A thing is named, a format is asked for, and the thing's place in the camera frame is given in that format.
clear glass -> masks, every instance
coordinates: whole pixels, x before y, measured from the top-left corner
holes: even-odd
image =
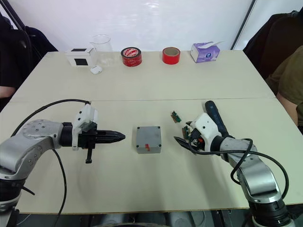
[[[114,53],[108,35],[95,35],[90,42],[98,52],[98,61],[102,66],[110,66],[114,63]]]

floor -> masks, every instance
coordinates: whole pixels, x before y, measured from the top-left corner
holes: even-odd
[[[240,227],[249,214],[248,210],[213,210],[171,213],[140,213],[120,215],[62,215],[56,227],[95,227],[100,224],[136,222],[157,223],[171,227]],[[55,215],[19,214],[18,227],[51,226]],[[296,227],[303,227],[303,215],[295,220]]]

tissue box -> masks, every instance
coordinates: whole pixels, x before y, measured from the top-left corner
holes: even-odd
[[[94,48],[78,48],[65,52],[71,66],[95,66],[98,54]]]
[[[217,60],[220,49],[216,45],[203,48],[203,46],[209,43],[211,42],[192,45],[190,55],[193,57],[195,63]]]

white box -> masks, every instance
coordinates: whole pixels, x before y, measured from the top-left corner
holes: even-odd
[[[71,66],[95,66],[98,60],[95,48],[75,48],[65,52],[65,55]]]

person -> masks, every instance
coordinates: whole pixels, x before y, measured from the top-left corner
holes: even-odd
[[[266,82],[303,134],[303,46],[285,59]]]
[[[22,78],[13,54],[0,40],[0,112],[22,84]]]

